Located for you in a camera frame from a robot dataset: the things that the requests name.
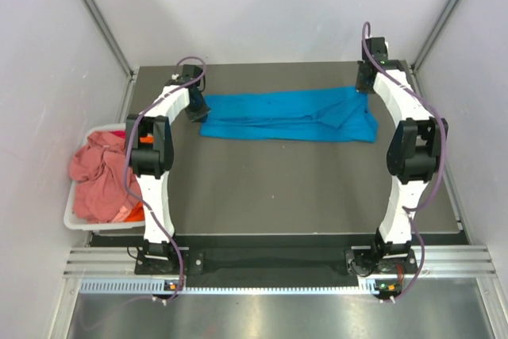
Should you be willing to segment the blue t shirt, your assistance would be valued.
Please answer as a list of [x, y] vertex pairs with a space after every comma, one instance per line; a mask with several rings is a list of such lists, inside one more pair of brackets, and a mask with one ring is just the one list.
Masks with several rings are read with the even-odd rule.
[[200, 135], [265, 141], [376, 142], [368, 97], [354, 87], [263, 94], [208, 95], [211, 112]]

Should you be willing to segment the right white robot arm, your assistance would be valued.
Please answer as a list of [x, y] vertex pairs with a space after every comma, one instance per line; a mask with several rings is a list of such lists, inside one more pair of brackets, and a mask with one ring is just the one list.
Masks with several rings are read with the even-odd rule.
[[376, 232], [379, 247], [372, 249], [372, 266], [380, 272], [395, 267], [412, 240], [411, 222], [420, 199], [434, 176], [442, 176], [442, 143], [446, 120], [437, 118], [407, 81], [402, 63], [388, 58], [383, 37], [362, 38], [356, 90], [377, 94], [394, 124], [387, 150], [391, 193], [387, 212]]

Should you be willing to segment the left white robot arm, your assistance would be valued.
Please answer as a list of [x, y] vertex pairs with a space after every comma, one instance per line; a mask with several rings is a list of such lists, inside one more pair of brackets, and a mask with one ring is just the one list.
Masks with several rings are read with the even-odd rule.
[[125, 158], [140, 188], [132, 194], [144, 207], [144, 241], [160, 246], [152, 262], [166, 273], [173, 272], [180, 262], [179, 252], [168, 246], [175, 233], [168, 198], [175, 158], [171, 124], [182, 112], [192, 122], [206, 121], [210, 108], [202, 94], [205, 88], [205, 69], [184, 64], [150, 106], [139, 114], [130, 114], [125, 121]]

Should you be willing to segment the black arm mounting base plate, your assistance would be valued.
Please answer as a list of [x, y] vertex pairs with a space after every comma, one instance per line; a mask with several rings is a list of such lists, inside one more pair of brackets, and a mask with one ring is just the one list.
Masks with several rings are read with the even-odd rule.
[[371, 234], [178, 235], [157, 248], [139, 236], [95, 235], [93, 248], [124, 248], [136, 275], [182, 275], [188, 286], [351, 286], [372, 275], [409, 275], [414, 252], [394, 258]]

